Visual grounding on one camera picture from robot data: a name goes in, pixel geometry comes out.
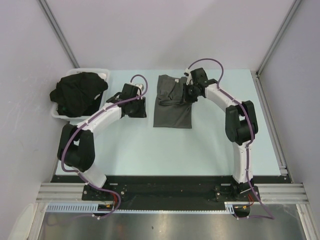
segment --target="white laundry basket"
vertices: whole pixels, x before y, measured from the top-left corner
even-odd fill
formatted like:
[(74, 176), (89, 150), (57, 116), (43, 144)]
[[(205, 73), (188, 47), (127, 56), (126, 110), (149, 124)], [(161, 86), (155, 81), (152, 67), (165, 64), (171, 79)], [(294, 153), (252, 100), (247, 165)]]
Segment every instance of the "white laundry basket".
[[(96, 74), (105, 74), (106, 78), (104, 79), (108, 84), (110, 84), (110, 71), (107, 69), (102, 69), (102, 68), (74, 68), (69, 70), (65, 76), (70, 76), (73, 74), (79, 74), (82, 72), (86, 72), (86, 73), (96, 73)], [(101, 109), (103, 107), (103, 105), (106, 103), (107, 99), (107, 90), (105, 90), (102, 93), (102, 99), (101, 99), (101, 103), (100, 103), (100, 107), (99, 109)], [(51, 115), (54, 118), (57, 119), (64, 119), (66, 121), (82, 121), (87, 119), (89, 116), (79, 116), (79, 117), (69, 117), (69, 116), (65, 116), (65, 115), (59, 115), (58, 113), (58, 104), (56, 102), (53, 103), (52, 108), (51, 108)]]

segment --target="gray wall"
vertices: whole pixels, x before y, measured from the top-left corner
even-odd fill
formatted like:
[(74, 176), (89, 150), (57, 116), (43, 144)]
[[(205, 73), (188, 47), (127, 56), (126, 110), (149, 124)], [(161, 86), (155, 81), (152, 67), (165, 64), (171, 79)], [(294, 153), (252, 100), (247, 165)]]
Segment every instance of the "gray wall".
[(285, 158), (320, 223), (320, 1), (302, 3), (261, 80)]
[[(256, 70), (293, 0), (47, 0), (82, 67)], [(212, 62), (205, 68), (219, 68)]]
[(72, 66), (35, 0), (0, 8), (0, 239), (53, 170), (63, 122), (49, 93)]

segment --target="light blue table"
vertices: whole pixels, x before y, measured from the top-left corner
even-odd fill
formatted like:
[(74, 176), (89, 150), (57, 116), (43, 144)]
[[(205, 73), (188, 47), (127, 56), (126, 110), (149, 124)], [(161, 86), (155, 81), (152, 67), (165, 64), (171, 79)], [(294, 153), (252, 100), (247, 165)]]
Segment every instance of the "light blue table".
[[(207, 70), (218, 79), (220, 70)], [(111, 71), (108, 95), (122, 90), (135, 74), (149, 82), (147, 118), (127, 116), (110, 125), (96, 138), (95, 163), (106, 175), (120, 176), (219, 176), (233, 173), (233, 147), (225, 134), (225, 114), (213, 102), (199, 98), (192, 105), (192, 129), (154, 128), (158, 76), (182, 77), (184, 70)], [(136, 78), (135, 83), (143, 83)], [(252, 145), (254, 175), (278, 176), (280, 170), (251, 73), (247, 69), (226, 70), (221, 87), (238, 100), (255, 106), (259, 132)], [(60, 162), (56, 175), (67, 175)]]

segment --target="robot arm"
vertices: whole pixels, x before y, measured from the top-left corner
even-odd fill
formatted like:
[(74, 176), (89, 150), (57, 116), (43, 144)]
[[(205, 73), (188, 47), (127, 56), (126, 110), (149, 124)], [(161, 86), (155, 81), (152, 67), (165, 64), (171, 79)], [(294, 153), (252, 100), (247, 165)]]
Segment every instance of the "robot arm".
[[(244, 116), (242, 109), (218, 89), (218, 82), (215, 79), (208, 80), (207, 74), (203, 68), (198, 68), (190, 72), (188, 71), (186, 75), (188, 76), (188, 79), (183, 89), (183, 98), (185, 102), (194, 103), (198, 100), (198, 97), (203, 96), (217, 104), (219, 108), (225, 112), (225, 133), (233, 146), (234, 168), (232, 176), (235, 182), (234, 185), (237, 193), (247, 191), (250, 187), (246, 176), (246, 145), (251, 140), (251, 135), (247, 121), (240, 120), (240, 116)], [(258, 123), (254, 104), (251, 101), (245, 101), (242, 102), (242, 106), (248, 113), (253, 133), (257, 134)], [(248, 152), (250, 156), (251, 145), (249, 145)], [(249, 179), (252, 181), (253, 174), (251, 164), (249, 164), (248, 173)]]
[(122, 92), (116, 93), (107, 103), (93, 116), (78, 123), (77, 125), (66, 124), (61, 133), (57, 157), (63, 158), (63, 152), (70, 142), (72, 135), (79, 131), (71, 140), (67, 148), (63, 162), (72, 167), (93, 185), (101, 188), (107, 178), (94, 164), (95, 142), (94, 139), (110, 124), (121, 119), (125, 115), (130, 118), (146, 118), (146, 98), (139, 97), (132, 101), (127, 101), (142, 94), (144, 86), (142, 84), (125, 84)]

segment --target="fabric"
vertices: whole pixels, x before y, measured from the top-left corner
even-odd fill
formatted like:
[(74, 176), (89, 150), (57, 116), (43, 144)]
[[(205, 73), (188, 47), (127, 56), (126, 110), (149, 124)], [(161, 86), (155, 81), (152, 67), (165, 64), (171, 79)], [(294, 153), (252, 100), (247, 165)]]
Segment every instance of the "fabric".
[(158, 78), (154, 106), (153, 127), (191, 129), (192, 103), (183, 102), (186, 77), (174, 78), (161, 75)]
[(99, 110), (102, 93), (107, 89), (108, 84), (98, 74), (81, 72), (61, 78), (50, 93), (50, 100), (58, 103), (59, 115), (90, 116)]

